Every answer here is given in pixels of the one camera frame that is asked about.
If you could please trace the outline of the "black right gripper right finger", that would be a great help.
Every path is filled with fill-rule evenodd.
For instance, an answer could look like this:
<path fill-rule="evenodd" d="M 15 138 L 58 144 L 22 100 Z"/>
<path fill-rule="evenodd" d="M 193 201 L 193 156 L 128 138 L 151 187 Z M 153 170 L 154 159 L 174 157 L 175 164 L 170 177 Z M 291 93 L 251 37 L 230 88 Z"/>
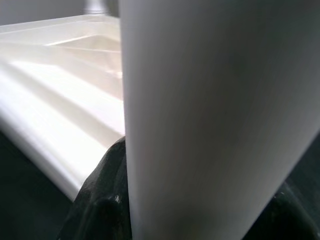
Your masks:
<path fill-rule="evenodd" d="M 292 191 L 281 187 L 243 239 L 318 240 L 319 228 Z"/>

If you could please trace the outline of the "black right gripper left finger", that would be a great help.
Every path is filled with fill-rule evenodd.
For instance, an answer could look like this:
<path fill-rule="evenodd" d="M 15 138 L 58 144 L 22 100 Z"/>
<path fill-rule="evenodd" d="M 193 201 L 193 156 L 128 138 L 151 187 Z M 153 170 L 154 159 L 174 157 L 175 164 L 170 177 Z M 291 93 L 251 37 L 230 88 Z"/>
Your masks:
<path fill-rule="evenodd" d="M 124 137 L 84 181 L 61 228 L 61 239 L 132 239 Z"/>

